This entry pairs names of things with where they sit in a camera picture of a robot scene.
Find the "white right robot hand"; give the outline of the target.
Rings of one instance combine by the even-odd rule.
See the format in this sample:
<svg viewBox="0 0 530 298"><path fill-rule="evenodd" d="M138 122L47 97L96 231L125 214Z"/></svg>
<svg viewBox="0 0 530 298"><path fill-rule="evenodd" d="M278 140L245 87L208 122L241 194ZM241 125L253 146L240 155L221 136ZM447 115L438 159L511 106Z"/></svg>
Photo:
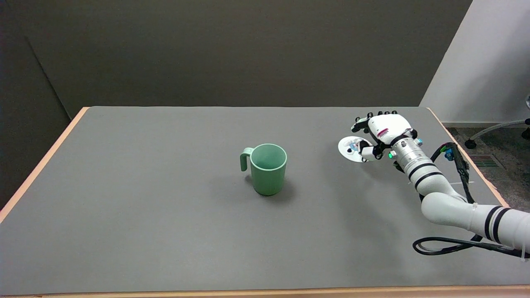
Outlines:
<svg viewBox="0 0 530 298"><path fill-rule="evenodd" d="M369 145L367 141L357 142L358 153L365 161L380 160L384 151L390 149L399 140L418 137L418 132L412 128L405 117L397 114L396 111L380 112L377 115L368 113L365 118L357 117L351 130L352 132L362 130L370 134L376 142L375 145Z"/></svg>

